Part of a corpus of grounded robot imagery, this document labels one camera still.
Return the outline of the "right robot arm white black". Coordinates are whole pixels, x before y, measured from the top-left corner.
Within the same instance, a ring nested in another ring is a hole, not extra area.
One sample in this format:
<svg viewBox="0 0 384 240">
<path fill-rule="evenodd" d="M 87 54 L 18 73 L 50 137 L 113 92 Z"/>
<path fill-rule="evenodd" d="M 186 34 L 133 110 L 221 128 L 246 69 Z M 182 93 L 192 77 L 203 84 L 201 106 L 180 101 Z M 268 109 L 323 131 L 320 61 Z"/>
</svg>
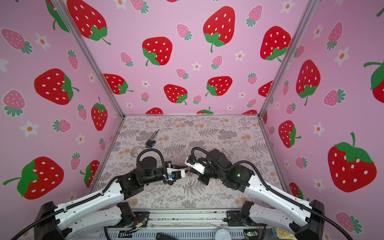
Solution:
<svg viewBox="0 0 384 240">
<path fill-rule="evenodd" d="M 316 200 L 303 200 L 268 184 L 255 164 L 249 161 L 232 164 L 220 151 L 207 152 L 199 147 L 192 148 L 186 162 L 199 173 L 205 185 L 210 179 L 219 179 L 227 188 L 258 198 L 280 211 L 290 220 L 287 229 L 298 240 L 322 239 L 324 205 Z"/>
</svg>

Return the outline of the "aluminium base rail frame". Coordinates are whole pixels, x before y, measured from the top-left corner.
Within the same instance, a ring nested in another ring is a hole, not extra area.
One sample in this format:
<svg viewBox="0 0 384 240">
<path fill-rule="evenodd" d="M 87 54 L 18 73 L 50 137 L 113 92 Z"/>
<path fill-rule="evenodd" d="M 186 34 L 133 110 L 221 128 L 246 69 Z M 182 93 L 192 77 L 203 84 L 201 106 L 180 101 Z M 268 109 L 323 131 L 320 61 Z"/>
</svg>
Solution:
<svg viewBox="0 0 384 240">
<path fill-rule="evenodd" d="M 224 222 L 226 211 L 239 209 L 137 209 L 134 212 L 150 212 L 146 228 L 113 228 L 101 231 L 103 240 L 155 240 L 163 233 L 177 240 L 213 240 L 220 229 L 228 230 L 232 239 L 243 240 L 244 230 L 259 232 L 259 240 L 273 240 L 271 226 L 256 224 L 254 227 L 229 227 Z"/>
</svg>

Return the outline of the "green circuit board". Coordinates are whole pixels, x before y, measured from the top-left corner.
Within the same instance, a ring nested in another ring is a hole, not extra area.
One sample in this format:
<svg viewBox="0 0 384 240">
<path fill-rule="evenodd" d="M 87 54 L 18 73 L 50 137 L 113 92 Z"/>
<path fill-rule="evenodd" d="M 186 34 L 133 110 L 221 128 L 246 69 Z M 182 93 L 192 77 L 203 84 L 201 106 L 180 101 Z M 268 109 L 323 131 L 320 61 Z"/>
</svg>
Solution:
<svg viewBox="0 0 384 240">
<path fill-rule="evenodd" d="M 243 240 L 258 240 L 259 232 L 256 230 L 244 230 L 244 238 Z"/>
</svg>

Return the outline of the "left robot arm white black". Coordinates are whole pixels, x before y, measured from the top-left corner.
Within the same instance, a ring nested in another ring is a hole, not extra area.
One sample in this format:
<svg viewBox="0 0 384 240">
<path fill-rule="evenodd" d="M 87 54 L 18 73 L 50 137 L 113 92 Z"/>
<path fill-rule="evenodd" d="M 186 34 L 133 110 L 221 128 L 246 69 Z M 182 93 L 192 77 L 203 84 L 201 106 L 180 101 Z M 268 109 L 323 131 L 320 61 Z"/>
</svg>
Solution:
<svg viewBox="0 0 384 240">
<path fill-rule="evenodd" d="M 183 169 L 175 169 L 168 162 L 157 168 L 156 159 L 146 157 L 131 172 L 112 178 L 102 190 L 57 206 L 53 202 L 44 204 L 35 221 L 35 239 L 70 240 L 107 227 L 130 226 L 137 230 L 143 223 L 126 200 L 141 193 L 146 185 L 172 185 L 183 177 Z"/>
</svg>

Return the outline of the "black device at front edge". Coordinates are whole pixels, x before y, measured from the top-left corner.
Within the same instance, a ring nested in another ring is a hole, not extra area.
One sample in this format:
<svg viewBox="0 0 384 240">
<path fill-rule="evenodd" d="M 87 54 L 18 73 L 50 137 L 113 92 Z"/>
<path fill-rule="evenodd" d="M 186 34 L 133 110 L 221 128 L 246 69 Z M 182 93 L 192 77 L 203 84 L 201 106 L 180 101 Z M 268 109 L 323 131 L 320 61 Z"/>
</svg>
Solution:
<svg viewBox="0 0 384 240">
<path fill-rule="evenodd" d="M 157 233 L 156 240 L 177 240 L 171 236 L 165 235 L 163 233 Z"/>
</svg>

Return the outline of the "white round puck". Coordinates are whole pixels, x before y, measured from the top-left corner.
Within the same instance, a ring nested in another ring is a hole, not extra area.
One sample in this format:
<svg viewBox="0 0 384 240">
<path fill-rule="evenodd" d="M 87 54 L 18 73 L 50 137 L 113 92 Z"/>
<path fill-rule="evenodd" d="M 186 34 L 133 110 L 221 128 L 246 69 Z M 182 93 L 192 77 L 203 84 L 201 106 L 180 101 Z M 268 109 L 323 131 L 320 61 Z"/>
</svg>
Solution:
<svg viewBox="0 0 384 240">
<path fill-rule="evenodd" d="M 232 240 L 232 236 L 228 230 L 220 229 L 215 233 L 214 240 Z"/>
</svg>

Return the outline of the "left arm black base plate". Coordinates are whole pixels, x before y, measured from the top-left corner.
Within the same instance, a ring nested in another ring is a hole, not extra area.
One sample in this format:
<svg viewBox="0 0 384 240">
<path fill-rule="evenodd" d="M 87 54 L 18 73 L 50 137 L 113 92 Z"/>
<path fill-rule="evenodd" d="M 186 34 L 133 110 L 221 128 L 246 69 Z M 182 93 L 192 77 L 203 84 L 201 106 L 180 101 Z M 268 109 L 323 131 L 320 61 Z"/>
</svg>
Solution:
<svg viewBox="0 0 384 240">
<path fill-rule="evenodd" d="M 150 212 L 133 212 L 132 214 L 122 215 L 122 220 L 115 225 L 116 228 L 133 228 L 142 224 L 141 228 L 146 228 Z"/>
</svg>

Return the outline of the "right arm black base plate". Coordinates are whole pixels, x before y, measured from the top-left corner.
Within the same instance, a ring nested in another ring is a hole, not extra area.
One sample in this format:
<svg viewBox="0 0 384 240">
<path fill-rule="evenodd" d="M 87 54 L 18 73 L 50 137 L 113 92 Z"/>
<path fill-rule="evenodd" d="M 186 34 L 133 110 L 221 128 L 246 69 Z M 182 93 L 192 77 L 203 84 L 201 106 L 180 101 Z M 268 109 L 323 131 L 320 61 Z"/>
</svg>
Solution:
<svg viewBox="0 0 384 240">
<path fill-rule="evenodd" d="M 256 223 L 249 217 L 250 213 L 245 211 L 226 211 L 224 222 L 228 223 L 229 227 L 254 227 Z"/>
</svg>

